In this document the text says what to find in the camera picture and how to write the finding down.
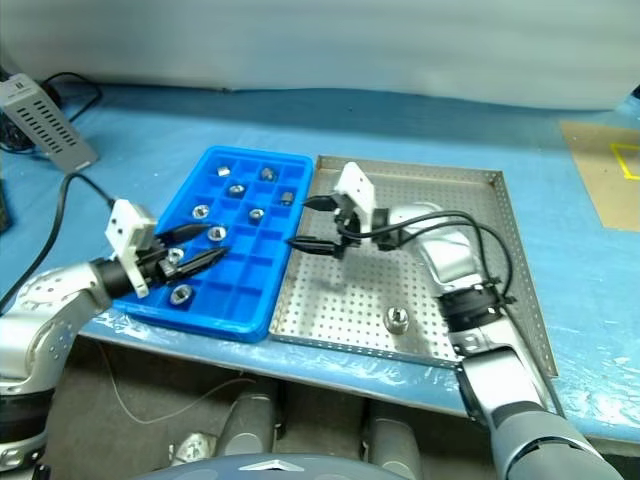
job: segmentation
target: stainless steel tray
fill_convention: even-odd
[[[502,173],[320,156],[310,195],[331,192],[349,161],[358,162],[376,186],[380,207],[430,201],[468,211],[504,236],[514,261],[516,321],[548,373],[557,375]],[[298,234],[337,239],[332,217],[307,209]],[[485,244],[492,274],[504,279],[499,247],[491,239]],[[293,252],[270,332],[286,342],[451,367],[458,358],[425,275],[424,266],[408,253],[379,252],[373,245],[349,249],[342,261]],[[383,324],[392,306],[409,313],[404,335],[391,335]]]

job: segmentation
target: metal nut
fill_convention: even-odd
[[[221,165],[218,167],[218,176],[219,177],[228,177],[231,175],[231,169],[226,165]]]
[[[170,248],[167,251],[167,260],[171,265],[177,265],[184,257],[184,251],[181,248]]]
[[[171,292],[169,302],[171,303],[171,305],[183,305],[184,303],[188,302],[192,296],[193,288],[191,287],[191,285],[178,285]]]
[[[293,199],[293,192],[283,192],[280,196],[280,204],[284,205],[285,207],[289,207],[293,203]]]
[[[244,196],[245,190],[246,189],[244,188],[244,185],[231,185],[227,190],[227,193],[230,197],[242,198]]]
[[[193,207],[191,215],[193,215],[193,218],[197,218],[198,220],[207,218],[207,215],[209,215],[209,205],[196,205]]]
[[[269,167],[264,167],[260,172],[260,180],[265,182],[273,182],[276,179],[276,172]]]
[[[391,307],[384,318],[384,326],[393,335],[402,335],[409,329],[409,314],[404,308]]]
[[[264,210],[261,208],[254,208],[249,211],[249,223],[252,225],[258,225],[262,217],[264,217]]]
[[[221,242],[227,236],[227,229],[222,226],[211,227],[207,231],[207,238],[212,242]]]

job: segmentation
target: gray power supply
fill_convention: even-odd
[[[64,172],[98,159],[49,95],[25,74],[0,82],[0,109]]]

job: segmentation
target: white wall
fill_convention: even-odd
[[[0,0],[0,45],[36,77],[611,108],[640,0]]]

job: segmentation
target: blue table surface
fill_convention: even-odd
[[[99,107],[76,127],[101,155],[85,173],[158,216],[205,149],[216,144],[502,170],[570,420],[588,435],[640,443],[640,234],[601,226],[562,138],[561,120],[638,129],[640,102],[628,99],[609,112],[566,112],[350,90],[108,86]],[[23,155],[4,154],[2,167],[15,222],[0,236],[0,291],[6,291],[48,235],[62,173]],[[41,270],[109,254],[107,216],[87,187],[73,186],[60,238]],[[91,321],[83,333],[463,412],[455,378],[441,368],[269,339],[234,343],[151,327],[115,311]]]

